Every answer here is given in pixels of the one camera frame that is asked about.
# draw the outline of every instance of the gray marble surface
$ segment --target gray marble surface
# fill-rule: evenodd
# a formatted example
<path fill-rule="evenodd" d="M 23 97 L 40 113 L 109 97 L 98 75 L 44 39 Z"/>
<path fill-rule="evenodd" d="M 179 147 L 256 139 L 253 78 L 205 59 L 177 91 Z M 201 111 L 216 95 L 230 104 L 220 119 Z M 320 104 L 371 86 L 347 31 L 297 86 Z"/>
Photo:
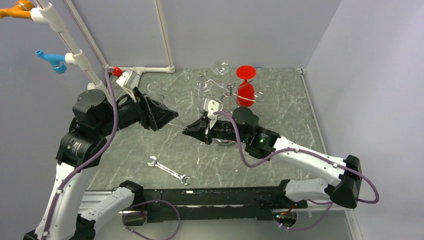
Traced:
<path fill-rule="evenodd" d="M 200 144 L 183 135 L 183 128 L 177 125 L 188 125 L 199 118 L 200 99 L 219 96 L 223 92 L 217 86 L 207 93 L 198 92 L 193 83 L 199 75 L 218 82 L 228 82 L 230 77 L 229 74 L 216 76 L 209 69 L 178 69 L 173 74 L 142 75 L 140 91 L 147 93 L 150 82 L 160 83 L 161 90 L 181 117 L 173 121 L 174 125 L 168 124 L 156 132 L 144 130 L 139 124 L 119 131 L 101 158 L 90 190 L 109 190 L 125 180 L 151 189 L 276 186 L 282 179 L 313 178 L 304 170 L 272 160 L 248 168 L 242 163 L 235 145 Z M 232 82 L 240 81 L 235 71 L 232 71 L 231 79 Z M 261 126 L 302 146 L 323 151 L 305 89 L 295 68 L 258 68 L 252 84 L 256 91 L 265 94 L 264 101 L 250 107 L 259 116 Z M 116 97 L 122 94 L 119 87 L 114 86 L 114 89 Z M 149 156 L 156 156 L 160 163 L 181 175 L 191 176 L 191 185 L 183 186 L 177 178 L 157 167 L 147 166 Z M 258 161 L 248 154 L 246 158 L 250 163 Z"/>

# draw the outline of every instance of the pipe fitting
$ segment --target pipe fitting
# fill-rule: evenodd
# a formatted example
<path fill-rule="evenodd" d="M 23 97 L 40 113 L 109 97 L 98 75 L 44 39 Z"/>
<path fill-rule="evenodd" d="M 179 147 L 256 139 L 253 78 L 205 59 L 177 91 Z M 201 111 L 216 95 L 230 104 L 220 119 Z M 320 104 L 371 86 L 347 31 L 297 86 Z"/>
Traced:
<path fill-rule="evenodd" d="M 44 19 L 43 15 L 41 14 L 40 10 L 37 7 L 34 7 L 33 9 L 31 9 L 29 13 L 34 23 L 47 24 L 47 21 Z"/>
<path fill-rule="evenodd" d="M 34 4 L 29 0 L 19 0 L 11 8 L 0 9 L 0 19 L 5 17 L 32 19 L 30 10 L 33 8 Z"/>
<path fill-rule="evenodd" d="M 38 50 L 35 52 L 35 54 L 37 54 L 37 56 L 43 60 L 49 62 L 51 64 L 51 68 L 57 74 L 63 74 L 68 69 L 64 64 L 66 62 L 65 55 L 45 54 L 43 50 Z"/>
<path fill-rule="evenodd" d="M 66 29 L 64 21 L 61 16 L 59 16 L 58 11 L 56 11 L 56 8 L 52 5 L 52 3 L 49 2 L 48 7 L 44 9 L 41 9 L 40 7 L 37 7 L 37 9 L 43 16 L 44 21 L 50 25 L 53 31 L 61 33 Z"/>
<path fill-rule="evenodd" d="M 175 66 L 168 66 L 167 68 L 166 68 L 166 72 L 168 73 L 168 74 L 173 74 L 173 73 L 175 73 Z"/>
<path fill-rule="evenodd" d="M 75 65 L 77 62 L 75 61 L 74 55 L 70 52 L 65 54 L 65 63 Z"/>
<path fill-rule="evenodd" d="M 90 69 L 91 64 L 81 49 L 77 54 L 72 55 L 72 57 L 75 61 L 75 64 L 77 64 L 81 70 L 88 71 Z"/>

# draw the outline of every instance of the silver wrench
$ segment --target silver wrench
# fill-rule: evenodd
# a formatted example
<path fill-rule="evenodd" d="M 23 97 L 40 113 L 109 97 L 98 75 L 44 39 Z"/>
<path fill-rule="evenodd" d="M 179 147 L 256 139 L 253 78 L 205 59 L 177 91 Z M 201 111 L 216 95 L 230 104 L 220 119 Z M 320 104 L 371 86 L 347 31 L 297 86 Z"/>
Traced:
<path fill-rule="evenodd" d="M 187 179 L 192 179 L 190 176 L 187 175 L 180 175 L 177 172 L 175 172 L 174 170 L 169 169 L 168 167 L 162 165 L 158 159 L 155 156 L 150 156 L 149 157 L 151 160 L 153 160 L 152 162 L 148 162 L 147 165 L 149 165 L 150 167 L 158 167 L 160 169 L 162 169 L 163 171 L 171 174 L 172 176 L 176 177 L 177 179 L 179 179 L 181 181 L 181 183 L 185 186 L 190 185 L 190 183 L 186 182 Z"/>

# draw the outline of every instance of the purple cable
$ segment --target purple cable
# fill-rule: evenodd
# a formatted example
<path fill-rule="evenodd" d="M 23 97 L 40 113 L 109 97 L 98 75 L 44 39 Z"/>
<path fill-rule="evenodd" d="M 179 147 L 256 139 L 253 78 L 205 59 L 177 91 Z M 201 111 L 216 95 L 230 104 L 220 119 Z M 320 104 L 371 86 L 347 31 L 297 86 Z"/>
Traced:
<path fill-rule="evenodd" d="M 237 124 L 234 121 L 233 117 L 230 114 L 228 114 L 228 112 L 225 112 L 225 111 L 216 111 L 213 114 L 224 115 L 224 116 L 226 116 L 229 119 L 229 121 L 231 122 L 232 127 L 234 128 L 235 138 L 237 140 L 237 146 L 238 146 L 238 151 L 240 152 L 241 160 L 243 161 L 244 165 L 246 165 L 249 168 L 254 168 L 254 167 L 257 167 L 257 166 L 263 164 L 264 162 L 266 162 L 267 160 L 269 160 L 270 158 L 272 158 L 274 155 L 277 155 L 277 154 L 280 154 L 280 153 L 283 153 L 283 152 L 296 152 L 296 149 L 295 148 L 289 148 L 288 147 L 288 148 L 284 148 L 284 149 L 279 149 L 279 150 L 277 150 L 277 151 L 269 154 L 268 156 L 266 156 L 262 160 L 258 161 L 257 163 L 249 164 L 248 161 L 246 161 L 245 154 L 243 153 L 243 146 L 242 146 L 242 141 L 240 140 L 239 129 L 237 128 Z M 328 163 L 330 165 L 333 165 L 334 164 L 333 161 L 331 161 L 331 160 L 329 160 L 329 159 L 327 159 L 327 158 L 325 158 L 325 157 L 323 157 L 323 156 L 321 156 L 319 154 L 316 154 L 315 152 L 304 150 L 304 149 L 299 149 L 298 152 L 299 153 L 304 153 L 304 154 L 308 154 L 308 155 L 314 156 L 314 157 L 316 157 L 318 159 L 321 159 L 321 160 L 325 161 L 326 163 Z M 338 168 L 341 168 L 341 169 L 343 169 L 345 171 L 351 172 L 351 173 L 357 175 L 358 177 L 364 179 L 369 184 L 369 186 L 372 188 L 372 190 L 374 191 L 374 194 L 375 194 L 375 199 L 374 200 L 358 199 L 358 202 L 366 203 L 366 204 L 376 204 L 376 203 L 378 203 L 378 201 L 380 200 L 379 192 L 378 192 L 376 186 L 371 182 L 371 180 L 368 177 L 364 176 L 362 173 L 360 173 L 358 171 L 355 171 L 355 170 L 353 170 L 351 168 L 348 168 L 348 167 L 345 167 L 345 166 L 342 166 L 342 165 L 339 165 L 339 164 L 337 165 L 337 167 Z"/>
<path fill-rule="evenodd" d="M 314 200 L 311 200 L 311 199 L 308 199 L 308 201 L 311 202 L 311 203 L 313 203 L 313 204 L 316 204 L 316 205 L 327 205 L 327 204 L 332 204 L 333 203 L 332 201 L 317 202 L 317 201 L 314 201 Z"/>
<path fill-rule="evenodd" d="M 332 207 L 332 205 L 333 205 L 333 202 L 331 202 L 329 205 L 328 205 L 328 207 L 327 207 L 327 209 L 324 211 L 324 213 L 319 217 L 319 219 L 316 221 L 316 222 L 314 222 L 313 224 L 311 224 L 310 226 L 307 226 L 307 227 L 302 227 L 302 228 L 291 228 L 291 227 L 286 227 L 286 226 L 284 226 L 284 225 L 280 225 L 280 223 L 279 222 L 277 222 L 277 220 L 274 218 L 274 221 L 280 226 L 280 227 L 283 227 L 283 228 L 285 228 L 285 229 L 287 229 L 288 231 L 293 231 L 293 232 L 301 232 L 301 231 L 306 231 L 306 230 L 309 230 L 309 229 L 312 229 L 312 228 L 314 228 L 315 226 L 317 226 L 318 224 L 320 224 L 321 223 L 321 221 L 327 216 L 327 214 L 329 213 L 329 211 L 330 211 L 330 208 Z"/>
<path fill-rule="evenodd" d="M 175 237 L 175 235 L 177 235 L 177 232 L 178 232 L 178 230 L 180 229 L 180 225 L 181 225 L 181 217 L 180 217 L 180 213 L 178 212 L 177 208 L 176 208 L 174 205 L 172 205 L 172 204 L 171 204 L 170 202 L 168 202 L 168 201 L 158 199 L 158 200 L 149 200 L 149 201 L 145 201 L 145 202 L 142 202 L 142 203 L 137 203 L 137 204 L 134 204 L 134 205 L 130 206 L 130 208 L 135 208 L 135 207 L 138 207 L 138 206 L 141 206 L 141 205 L 144 205 L 144 204 L 155 203 L 155 202 L 161 202 L 161 203 L 168 204 L 169 206 L 171 206 L 171 208 L 173 208 L 173 209 L 174 209 L 174 211 L 176 212 L 176 216 L 178 217 L 178 226 L 176 227 L 175 232 L 174 232 L 174 233 L 173 233 L 170 237 L 168 237 L 168 238 L 165 238 L 165 239 L 164 239 L 164 240 L 170 240 L 170 239 L 172 239 L 173 237 Z M 153 239 L 151 239 L 151 238 L 148 238 L 148 237 L 144 236 L 143 234 L 139 233 L 138 231 L 135 231 L 135 230 L 133 230 L 132 228 L 130 228 L 130 227 L 128 227 L 128 226 L 126 226 L 126 225 L 125 225 L 125 218 L 126 218 L 128 215 L 131 215 L 131 213 L 127 213 L 127 214 L 125 214 L 125 215 L 122 217 L 122 225 L 125 227 L 125 229 L 126 229 L 126 230 L 128 230 L 128 231 L 130 231 L 131 233 L 133 233 L 133 234 L 135 234 L 135 235 L 139 236 L 139 237 L 142 237 L 142 238 L 146 239 L 146 240 L 153 240 Z"/>
<path fill-rule="evenodd" d="M 71 178 L 74 177 L 75 174 L 77 174 L 79 171 L 81 171 L 83 168 L 85 168 L 87 165 L 89 165 L 95 159 L 97 159 L 100 155 L 102 155 L 106 151 L 106 149 L 108 149 L 109 145 L 111 145 L 112 140 L 114 139 L 115 134 L 117 133 L 117 130 L 118 130 L 118 107 L 117 107 L 117 103 L 116 103 L 116 99 L 115 99 L 114 90 L 112 89 L 111 80 L 109 79 L 109 70 L 111 70 L 111 69 L 106 68 L 104 70 L 104 76 L 106 77 L 107 89 L 108 89 L 109 94 L 110 94 L 110 99 L 112 100 L 111 105 L 112 105 L 112 109 L 113 109 L 113 129 L 112 129 L 112 133 L 110 134 L 110 139 L 106 142 L 106 144 L 95 155 L 90 157 L 90 159 L 88 159 L 86 162 L 84 162 L 79 167 L 75 168 L 75 170 L 73 170 L 71 173 L 69 173 L 69 175 L 62 181 L 62 183 L 57 188 L 57 190 L 59 190 L 59 191 L 63 191 L 66 184 L 68 184 L 69 180 L 71 180 Z M 59 193 L 54 194 L 53 199 L 51 200 L 50 208 L 48 209 L 47 217 L 45 219 L 45 225 L 44 225 L 44 229 L 43 229 L 44 233 L 48 232 L 49 229 L 50 229 L 50 224 L 52 223 L 52 217 L 53 217 L 53 213 L 55 212 L 56 204 L 58 203 L 59 195 L 60 195 Z M 47 236 L 43 235 L 41 237 L 41 240 L 46 240 L 46 238 L 47 238 Z"/>

